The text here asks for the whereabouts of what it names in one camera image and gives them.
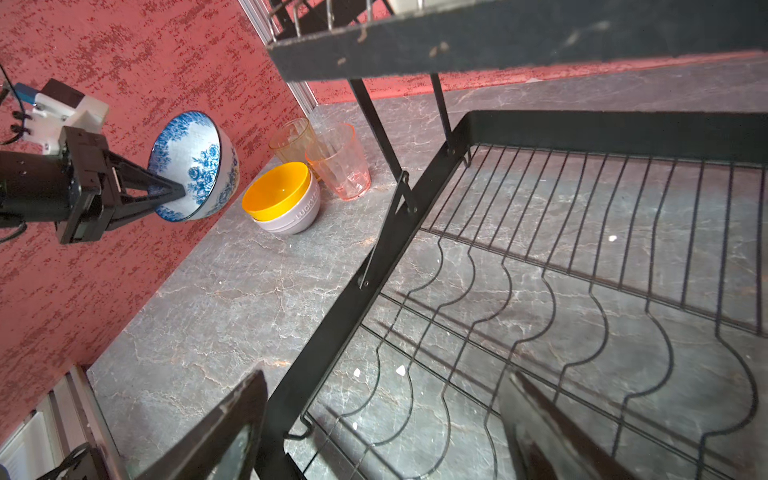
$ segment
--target stacked bowls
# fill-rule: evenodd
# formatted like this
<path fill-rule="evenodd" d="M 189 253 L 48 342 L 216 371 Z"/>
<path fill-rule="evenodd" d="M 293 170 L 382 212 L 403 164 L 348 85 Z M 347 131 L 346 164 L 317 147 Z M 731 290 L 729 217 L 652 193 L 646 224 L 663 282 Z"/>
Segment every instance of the stacked bowls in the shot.
<path fill-rule="evenodd" d="M 243 195 L 243 210 L 268 232 L 299 233 L 317 217 L 320 187 L 305 164 L 282 164 L 253 182 Z"/>

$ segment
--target black cylinder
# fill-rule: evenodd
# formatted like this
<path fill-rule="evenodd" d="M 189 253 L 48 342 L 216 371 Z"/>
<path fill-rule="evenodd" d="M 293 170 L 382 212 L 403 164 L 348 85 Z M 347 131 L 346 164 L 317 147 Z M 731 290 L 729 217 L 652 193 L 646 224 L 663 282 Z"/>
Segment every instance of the black cylinder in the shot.
<path fill-rule="evenodd" d="M 0 227 L 67 220 L 69 184 L 58 156 L 0 151 Z"/>

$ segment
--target bowl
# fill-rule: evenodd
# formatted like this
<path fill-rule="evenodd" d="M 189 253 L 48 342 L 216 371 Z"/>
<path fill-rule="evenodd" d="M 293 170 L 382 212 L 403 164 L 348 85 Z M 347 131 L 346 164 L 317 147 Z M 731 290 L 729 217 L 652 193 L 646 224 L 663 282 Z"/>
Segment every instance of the bowl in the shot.
<path fill-rule="evenodd" d="M 260 222 L 255 218 L 253 221 L 270 233 L 288 235 L 306 230 L 315 221 L 319 211 L 320 185 L 317 183 L 317 179 L 312 176 L 310 187 L 306 189 L 301 199 L 290 210 L 268 222 Z"/>
<path fill-rule="evenodd" d="M 284 215 L 304 196 L 312 182 L 310 169 L 301 162 L 289 162 L 266 172 L 243 195 L 243 210 L 261 222 Z"/>
<path fill-rule="evenodd" d="M 208 115 L 199 111 L 184 112 L 170 121 L 154 142 L 147 170 L 184 185 L 184 197 L 155 210 L 169 222 L 215 214 L 227 204 L 240 182 L 240 165 L 232 142 Z"/>

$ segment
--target white bowl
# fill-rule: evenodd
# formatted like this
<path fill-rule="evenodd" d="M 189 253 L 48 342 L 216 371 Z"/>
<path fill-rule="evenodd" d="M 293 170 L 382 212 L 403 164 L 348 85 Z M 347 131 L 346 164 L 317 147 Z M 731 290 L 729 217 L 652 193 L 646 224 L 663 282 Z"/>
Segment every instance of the white bowl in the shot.
<path fill-rule="evenodd" d="M 208 115 L 199 111 L 184 112 L 170 121 L 154 142 L 147 169 L 184 185 L 184 197 L 155 210 L 170 222 L 215 214 L 227 204 L 240 182 L 240 165 L 232 142 Z"/>
<path fill-rule="evenodd" d="M 286 213 L 274 220 L 260 222 L 253 219 L 259 227 L 270 233 L 292 234 L 306 230 L 315 221 L 320 211 L 320 185 L 314 176 L 310 180 L 310 186 L 304 195 Z"/>

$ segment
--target clear glass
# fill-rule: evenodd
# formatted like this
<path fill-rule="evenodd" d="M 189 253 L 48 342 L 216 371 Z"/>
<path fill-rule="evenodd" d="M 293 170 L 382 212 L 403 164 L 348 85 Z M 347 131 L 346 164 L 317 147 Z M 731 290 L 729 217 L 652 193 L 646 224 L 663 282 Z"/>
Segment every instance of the clear glass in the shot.
<path fill-rule="evenodd" d="M 270 140 L 270 149 L 284 164 L 299 161 L 307 164 L 317 178 L 317 172 L 306 162 L 304 152 L 315 143 L 315 131 L 306 118 L 297 118 L 283 125 Z"/>
<path fill-rule="evenodd" d="M 354 200 L 371 187 L 366 155 L 350 124 L 337 124 L 317 134 L 306 159 L 342 200 Z"/>

